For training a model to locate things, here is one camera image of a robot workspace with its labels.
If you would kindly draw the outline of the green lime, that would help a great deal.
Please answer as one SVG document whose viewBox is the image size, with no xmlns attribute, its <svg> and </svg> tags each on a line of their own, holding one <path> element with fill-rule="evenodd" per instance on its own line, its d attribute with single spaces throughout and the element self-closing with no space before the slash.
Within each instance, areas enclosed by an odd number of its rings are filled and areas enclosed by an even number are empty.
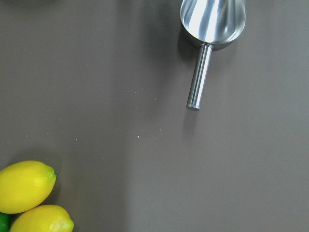
<svg viewBox="0 0 309 232">
<path fill-rule="evenodd" d="M 12 215 L 0 212 L 0 232 L 8 232 L 11 226 Z"/>
</svg>

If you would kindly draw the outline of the stainless steel ice scoop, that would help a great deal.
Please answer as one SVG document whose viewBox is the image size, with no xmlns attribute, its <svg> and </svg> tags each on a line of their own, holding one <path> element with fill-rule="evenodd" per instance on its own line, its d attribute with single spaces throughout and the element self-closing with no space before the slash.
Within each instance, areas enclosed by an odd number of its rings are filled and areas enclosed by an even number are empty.
<svg viewBox="0 0 309 232">
<path fill-rule="evenodd" d="M 182 28 L 198 48 L 198 56 L 186 107 L 198 111 L 211 54 L 233 43 L 246 26 L 244 0 L 184 0 L 180 8 Z"/>
</svg>

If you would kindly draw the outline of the yellow lemon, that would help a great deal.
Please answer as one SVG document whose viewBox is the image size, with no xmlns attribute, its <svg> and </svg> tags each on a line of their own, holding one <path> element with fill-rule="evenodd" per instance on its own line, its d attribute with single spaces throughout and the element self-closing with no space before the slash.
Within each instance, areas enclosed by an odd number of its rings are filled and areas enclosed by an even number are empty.
<svg viewBox="0 0 309 232">
<path fill-rule="evenodd" d="M 47 164 L 27 160 L 0 171 L 0 211 L 17 214 L 41 204 L 51 193 L 57 172 Z"/>
<path fill-rule="evenodd" d="M 71 232 L 74 222 L 58 205 L 41 205 L 22 213 L 12 224 L 12 232 Z"/>
</svg>

